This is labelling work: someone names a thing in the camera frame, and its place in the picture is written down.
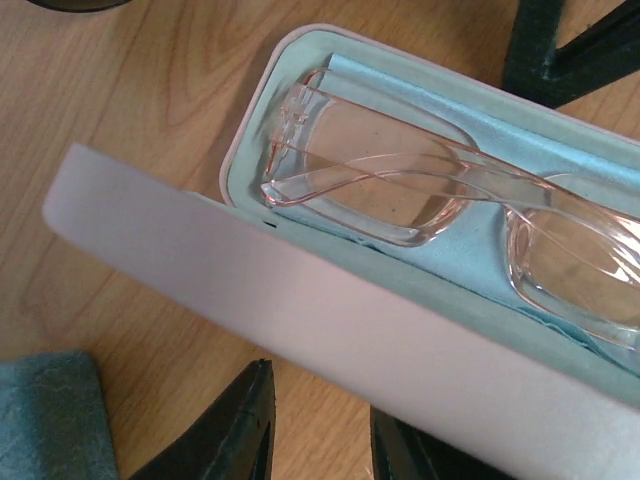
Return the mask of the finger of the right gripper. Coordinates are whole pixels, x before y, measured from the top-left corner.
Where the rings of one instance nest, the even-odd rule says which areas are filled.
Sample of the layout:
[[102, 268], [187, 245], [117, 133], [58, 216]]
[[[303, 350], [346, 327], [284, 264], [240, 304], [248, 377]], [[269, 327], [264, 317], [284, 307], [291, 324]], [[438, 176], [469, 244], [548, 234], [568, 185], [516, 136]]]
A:
[[563, 1], [521, 1], [502, 89], [558, 108], [639, 70], [639, 3], [624, 1], [566, 45], [556, 44]]

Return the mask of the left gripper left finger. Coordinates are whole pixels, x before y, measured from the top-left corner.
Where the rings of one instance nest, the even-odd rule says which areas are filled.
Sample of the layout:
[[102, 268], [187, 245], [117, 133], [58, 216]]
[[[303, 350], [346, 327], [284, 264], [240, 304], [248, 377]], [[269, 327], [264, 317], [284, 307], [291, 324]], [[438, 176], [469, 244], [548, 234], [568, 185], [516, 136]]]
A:
[[250, 362], [134, 479], [269, 479], [276, 428], [272, 362]]

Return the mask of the pink glasses case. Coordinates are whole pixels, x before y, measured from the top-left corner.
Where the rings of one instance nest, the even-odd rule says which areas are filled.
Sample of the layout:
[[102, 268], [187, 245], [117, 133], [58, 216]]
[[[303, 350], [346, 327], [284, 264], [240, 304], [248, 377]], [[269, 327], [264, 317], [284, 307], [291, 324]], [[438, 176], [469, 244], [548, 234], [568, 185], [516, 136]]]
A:
[[520, 478], [639, 474], [639, 145], [331, 25], [275, 48], [221, 202], [83, 145], [46, 224]]

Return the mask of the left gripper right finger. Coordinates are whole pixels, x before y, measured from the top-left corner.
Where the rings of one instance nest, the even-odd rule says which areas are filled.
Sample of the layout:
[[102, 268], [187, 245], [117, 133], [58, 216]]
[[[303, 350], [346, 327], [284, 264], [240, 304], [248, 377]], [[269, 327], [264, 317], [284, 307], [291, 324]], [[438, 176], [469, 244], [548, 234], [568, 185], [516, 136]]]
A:
[[499, 479], [500, 471], [379, 409], [370, 409], [375, 479]]

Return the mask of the grey-blue glasses case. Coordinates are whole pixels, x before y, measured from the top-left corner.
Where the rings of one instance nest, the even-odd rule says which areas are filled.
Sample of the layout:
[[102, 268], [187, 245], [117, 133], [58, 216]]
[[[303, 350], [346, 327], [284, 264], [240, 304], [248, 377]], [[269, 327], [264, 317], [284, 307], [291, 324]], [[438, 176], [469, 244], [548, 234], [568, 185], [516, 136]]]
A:
[[1, 477], [119, 477], [98, 370], [87, 353], [1, 363]]

